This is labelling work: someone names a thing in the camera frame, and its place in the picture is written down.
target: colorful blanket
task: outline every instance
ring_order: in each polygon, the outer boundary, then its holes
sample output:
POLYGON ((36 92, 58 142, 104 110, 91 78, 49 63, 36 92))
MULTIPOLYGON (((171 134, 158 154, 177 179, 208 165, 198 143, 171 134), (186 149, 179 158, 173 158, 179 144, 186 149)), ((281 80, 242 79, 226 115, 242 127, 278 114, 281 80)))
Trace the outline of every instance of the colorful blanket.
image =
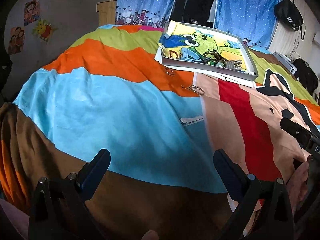
POLYGON ((0 110, 0 181, 28 212, 41 176, 78 172, 101 148, 111 165, 86 205, 111 238, 211 239, 232 212, 212 161, 223 148, 245 172, 288 181, 306 154, 283 117, 320 136, 320 109, 271 55, 250 50, 249 88, 154 60, 161 31, 99 28, 36 71, 0 110), (205 95, 183 87, 197 85, 205 95))

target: metal bolt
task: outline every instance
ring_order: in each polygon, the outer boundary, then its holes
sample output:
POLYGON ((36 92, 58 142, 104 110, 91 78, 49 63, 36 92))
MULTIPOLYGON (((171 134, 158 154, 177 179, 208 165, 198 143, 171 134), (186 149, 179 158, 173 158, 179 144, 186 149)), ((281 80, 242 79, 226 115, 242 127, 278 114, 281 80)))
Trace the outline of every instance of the metal bolt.
POLYGON ((46 177, 41 177, 41 178, 39 179, 39 182, 40 182, 40 183, 44 183, 46 180, 47 180, 46 177))
POLYGON ((68 175, 68 179, 70 179, 70 180, 72 180, 72 179, 75 179, 77 177, 77 174, 76 173, 70 173, 69 175, 68 175))
POLYGON ((279 183, 279 184, 283 184, 284 183, 284 181, 283 181, 283 179, 277 179, 277 182, 279 183))
POLYGON ((256 176, 254 176, 253 174, 249 173, 249 174, 247 175, 247 178, 248 178, 249 180, 255 180, 255 179, 256 179, 256 176))

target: blue curtain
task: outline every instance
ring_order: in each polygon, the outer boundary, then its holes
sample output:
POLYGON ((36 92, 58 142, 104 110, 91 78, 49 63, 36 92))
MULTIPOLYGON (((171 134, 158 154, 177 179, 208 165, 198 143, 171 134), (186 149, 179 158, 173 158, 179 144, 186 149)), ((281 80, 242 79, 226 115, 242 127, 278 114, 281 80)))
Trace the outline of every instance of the blue curtain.
POLYGON ((174 0, 117 0, 117 25, 148 25, 164 27, 174 0))
POLYGON ((268 48, 279 0, 217 0, 214 27, 245 39, 249 46, 268 48))

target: red stripe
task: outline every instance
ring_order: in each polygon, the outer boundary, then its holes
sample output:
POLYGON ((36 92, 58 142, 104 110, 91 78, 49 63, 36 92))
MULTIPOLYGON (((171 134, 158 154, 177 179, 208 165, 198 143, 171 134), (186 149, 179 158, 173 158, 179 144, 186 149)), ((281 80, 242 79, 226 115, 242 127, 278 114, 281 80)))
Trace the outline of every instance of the red stripe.
POLYGON ((248 171, 258 179, 274 181, 281 173, 273 161, 273 145, 268 125, 256 117, 250 95, 238 84, 219 79, 220 100, 230 104, 239 123, 245 146, 248 171))

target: wall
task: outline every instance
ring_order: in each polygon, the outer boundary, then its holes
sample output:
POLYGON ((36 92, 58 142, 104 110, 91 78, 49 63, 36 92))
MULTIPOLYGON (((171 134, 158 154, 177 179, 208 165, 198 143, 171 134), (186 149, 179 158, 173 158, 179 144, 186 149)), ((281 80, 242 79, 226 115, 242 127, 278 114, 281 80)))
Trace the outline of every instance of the wall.
MULTIPOLYGON (((24 5, 29 1, 32 0, 18 0, 8 15, 4 36, 6 47, 10 29, 23 26, 24 5)), ((45 42, 31 33, 36 22, 25 27, 24 48, 22 52, 11 55, 12 71, 3 95, 11 98, 34 71, 52 62, 78 38, 94 31, 99 26, 96 4, 100 1, 104 0, 40 0, 40 16, 57 30, 45 42)))
MULTIPOLYGON (((318 22, 316 22, 315 25, 315 32, 320 32, 320 24, 318 22)), ((312 70, 320 78, 320 46, 315 44, 314 42, 312 43, 311 57, 308 63, 312 70)))

